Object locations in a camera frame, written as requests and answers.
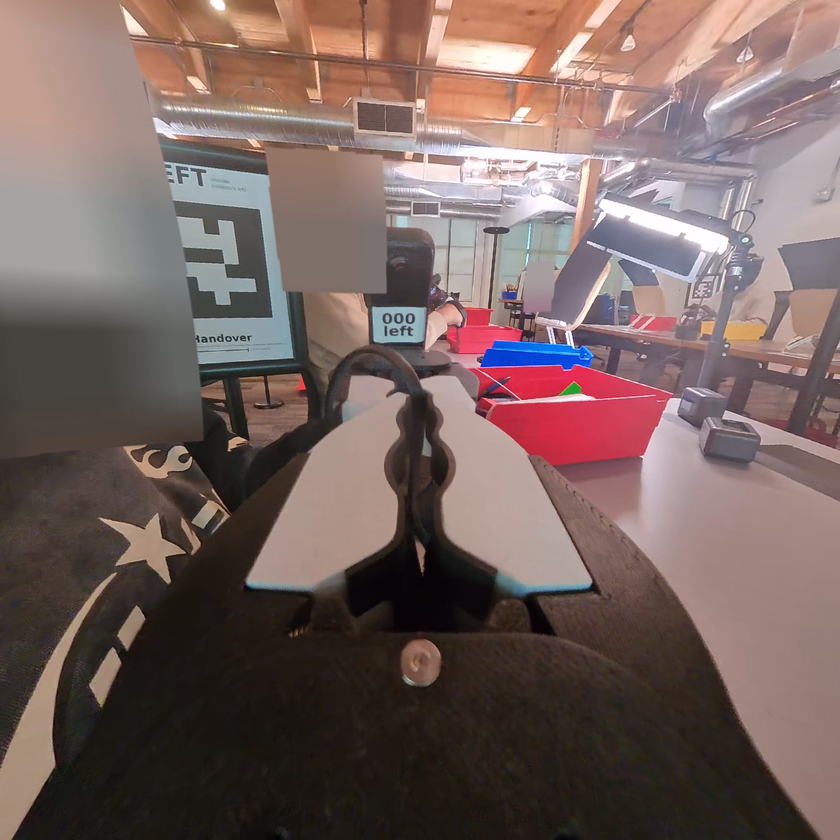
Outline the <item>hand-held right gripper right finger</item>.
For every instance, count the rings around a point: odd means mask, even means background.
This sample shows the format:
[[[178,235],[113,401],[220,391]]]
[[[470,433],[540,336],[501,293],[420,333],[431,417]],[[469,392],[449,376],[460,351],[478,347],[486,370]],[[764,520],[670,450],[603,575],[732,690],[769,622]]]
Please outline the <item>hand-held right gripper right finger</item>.
[[[431,395],[439,487],[435,529],[447,548],[513,596],[583,593],[593,579],[526,450],[449,394]]]

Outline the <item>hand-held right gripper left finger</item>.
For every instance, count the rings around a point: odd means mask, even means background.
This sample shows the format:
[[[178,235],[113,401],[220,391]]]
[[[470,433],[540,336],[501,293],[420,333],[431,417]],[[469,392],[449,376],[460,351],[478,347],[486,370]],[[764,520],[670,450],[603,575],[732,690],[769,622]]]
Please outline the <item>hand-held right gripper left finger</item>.
[[[348,602],[403,597],[418,583],[406,501],[411,399],[388,396],[342,423],[305,459],[245,585]]]

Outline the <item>red plastic bin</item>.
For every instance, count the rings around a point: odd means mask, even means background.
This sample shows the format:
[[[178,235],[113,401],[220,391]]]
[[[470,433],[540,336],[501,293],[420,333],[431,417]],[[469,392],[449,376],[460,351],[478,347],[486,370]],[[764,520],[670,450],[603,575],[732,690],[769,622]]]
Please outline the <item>red plastic bin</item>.
[[[478,408],[552,466],[644,456],[672,395],[575,365],[473,369]]]

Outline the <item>black rubber loop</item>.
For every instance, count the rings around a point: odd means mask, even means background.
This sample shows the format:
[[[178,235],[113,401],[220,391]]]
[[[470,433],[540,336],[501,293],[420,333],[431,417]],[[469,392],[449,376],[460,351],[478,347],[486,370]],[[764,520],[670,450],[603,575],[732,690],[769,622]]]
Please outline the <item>black rubber loop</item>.
[[[421,377],[412,365],[413,357],[381,344],[369,344],[351,351],[334,369],[324,403],[325,414],[335,414],[341,408],[350,388],[350,377],[355,367],[361,366],[366,371],[385,372],[395,384],[398,392],[408,396],[409,419],[406,431],[406,500],[408,521],[412,534],[426,549],[432,540],[432,533],[427,528],[421,501],[424,489],[422,458],[426,443],[427,409],[431,398],[425,394]]]

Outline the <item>blue plastic bin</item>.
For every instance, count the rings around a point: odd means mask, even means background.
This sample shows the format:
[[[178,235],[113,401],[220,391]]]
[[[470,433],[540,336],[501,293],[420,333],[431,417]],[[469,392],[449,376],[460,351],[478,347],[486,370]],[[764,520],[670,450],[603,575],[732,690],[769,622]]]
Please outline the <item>blue plastic bin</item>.
[[[569,344],[513,342],[497,340],[482,355],[481,368],[559,366],[565,371],[576,365],[590,368],[593,353],[586,347]]]

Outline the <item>small red bin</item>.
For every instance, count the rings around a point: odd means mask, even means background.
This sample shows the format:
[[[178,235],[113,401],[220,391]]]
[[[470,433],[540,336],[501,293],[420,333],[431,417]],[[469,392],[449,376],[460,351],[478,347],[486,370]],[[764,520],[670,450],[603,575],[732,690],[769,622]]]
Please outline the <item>small red bin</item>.
[[[490,323],[492,310],[465,308],[466,322],[461,327],[449,327],[446,341],[456,354],[481,355],[496,341],[519,342],[522,331],[518,328]]]

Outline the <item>printed marker sign board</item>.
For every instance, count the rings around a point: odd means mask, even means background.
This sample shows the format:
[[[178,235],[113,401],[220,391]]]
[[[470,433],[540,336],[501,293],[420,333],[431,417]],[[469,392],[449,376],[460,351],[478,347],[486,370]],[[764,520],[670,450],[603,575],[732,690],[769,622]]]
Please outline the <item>printed marker sign board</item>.
[[[160,145],[202,377],[302,372],[302,297],[281,285],[266,157],[185,141]]]

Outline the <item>small grey device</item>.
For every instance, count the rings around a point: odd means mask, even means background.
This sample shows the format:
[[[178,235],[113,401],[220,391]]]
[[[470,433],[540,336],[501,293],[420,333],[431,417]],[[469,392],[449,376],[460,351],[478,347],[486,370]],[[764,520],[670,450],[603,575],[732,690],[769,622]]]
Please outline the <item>small grey device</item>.
[[[755,460],[762,439],[749,423],[708,416],[700,425],[698,443],[707,458],[747,465]]]
[[[677,405],[677,415],[689,425],[700,428],[708,418],[722,419],[728,398],[705,387],[687,387]]]

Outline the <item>bright light panel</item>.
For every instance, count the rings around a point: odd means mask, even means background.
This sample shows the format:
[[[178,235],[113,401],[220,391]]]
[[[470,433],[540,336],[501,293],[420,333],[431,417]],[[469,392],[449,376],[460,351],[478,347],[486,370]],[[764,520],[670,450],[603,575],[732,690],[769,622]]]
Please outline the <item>bright light panel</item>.
[[[719,217],[607,193],[583,240],[630,263],[693,281],[710,259],[728,252],[733,236]]]

